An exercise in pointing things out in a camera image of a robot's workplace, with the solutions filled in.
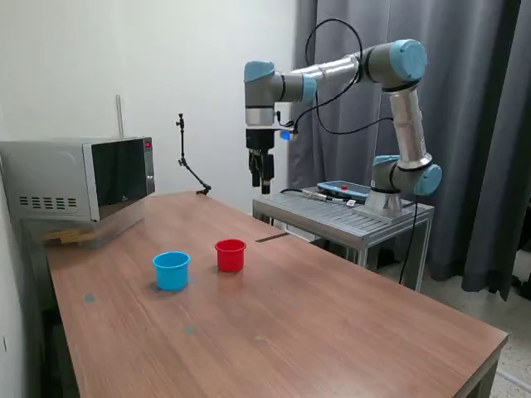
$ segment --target metal stand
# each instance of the metal stand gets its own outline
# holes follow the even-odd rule
[[[259,220],[274,218],[310,234],[352,248],[357,251],[358,265],[375,270],[378,262],[378,250],[375,246],[410,231],[413,215],[410,213],[407,218],[388,223],[356,214],[353,210],[355,208],[346,207],[341,203],[316,201],[291,192],[261,197],[253,201],[255,218]],[[432,206],[418,205],[412,248],[404,271],[405,285],[416,291],[421,288],[433,211]]]

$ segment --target gray curtain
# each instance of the gray curtain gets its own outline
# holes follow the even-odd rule
[[[459,274],[463,289],[488,287],[506,299],[531,188],[531,2],[313,0],[299,7],[297,66],[304,65],[309,32],[328,17],[351,23],[365,47],[402,38],[425,45],[429,64],[419,99],[428,152],[443,168],[437,193],[421,199],[436,207],[431,276]],[[334,23],[310,44],[310,62],[358,50],[352,33]],[[339,89],[319,89],[319,99]],[[302,109],[297,105],[295,115]],[[322,108],[325,125],[336,131],[390,115],[388,99],[369,83]],[[374,155],[398,153],[389,122],[338,137],[313,116],[300,132],[289,151],[293,187],[334,179],[368,185]]]

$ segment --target table surface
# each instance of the table surface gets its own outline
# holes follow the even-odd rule
[[[507,334],[193,193],[149,197],[98,250],[49,246],[82,397],[451,397]],[[216,241],[247,243],[239,274]],[[188,252],[158,291],[152,258]]]

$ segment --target floor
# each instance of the floor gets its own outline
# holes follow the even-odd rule
[[[399,272],[399,265],[382,270],[384,276],[393,279]],[[514,275],[527,279],[530,272],[531,253],[519,251],[514,263]],[[509,342],[501,353],[499,368],[531,384],[531,301],[511,294],[505,302],[498,294],[489,294],[486,290],[467,293],[460,288],[460,277],[436,282],[426,274],[421,291],[509,333]],[[531,394],[496,375],[491,397],[531,398]]]

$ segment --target microwave door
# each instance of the microwave door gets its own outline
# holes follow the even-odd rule
[[[148,195],[142,139],[92,145],[100,219]]]

